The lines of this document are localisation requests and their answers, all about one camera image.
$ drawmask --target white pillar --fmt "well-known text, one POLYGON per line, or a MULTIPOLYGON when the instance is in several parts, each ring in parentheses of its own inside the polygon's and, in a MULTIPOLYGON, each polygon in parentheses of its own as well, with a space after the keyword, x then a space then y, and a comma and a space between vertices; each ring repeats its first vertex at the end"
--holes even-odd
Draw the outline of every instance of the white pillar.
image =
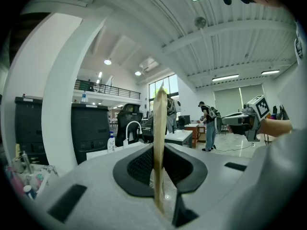
POLYGON ((59 51, 81 18, 66 14, 51 14, 26 38, 13 63, 3 90, 1 131, 7 160, 15 157, 15 97, 43 97, 50 69, 59 51))
POLYGON ((71 100, 83 58, 103 27, 110 8, 97 9, 73 32, 59 52, 44 92, 42 133, 49 164, 64 175, 76 165, 71 137, 71 100))

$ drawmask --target black slot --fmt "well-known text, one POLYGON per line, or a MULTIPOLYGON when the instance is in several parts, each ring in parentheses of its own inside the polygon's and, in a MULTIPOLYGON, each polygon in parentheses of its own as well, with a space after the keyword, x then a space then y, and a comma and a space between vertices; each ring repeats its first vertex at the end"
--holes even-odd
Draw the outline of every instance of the black slot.
POLYGON ((228 162, 224 166, 231 168, 231 169, 234 169, 234 170, 237 170, 237 171, 244 171, 247 168, 246 165, 231 163, 231 162, 228 162))
POLYGON ((75 184, 48 210, 48 214, 64 223, 72 210, 75 208, 86 186, 75 184))

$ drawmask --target window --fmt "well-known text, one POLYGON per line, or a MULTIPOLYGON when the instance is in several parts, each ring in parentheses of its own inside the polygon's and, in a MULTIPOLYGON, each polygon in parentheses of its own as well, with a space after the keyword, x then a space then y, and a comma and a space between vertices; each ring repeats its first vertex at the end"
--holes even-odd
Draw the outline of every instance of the window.
POLYGON ((179 99, 177 75, 166 77, 152 84, 149 84, 149 110, 153 110, 154 108, 154 98, 155 95, 158 93, 162 82, 164 83, 163 88, 165 92, 169 94, 172 98, 176 100, 177 98, 179 99))

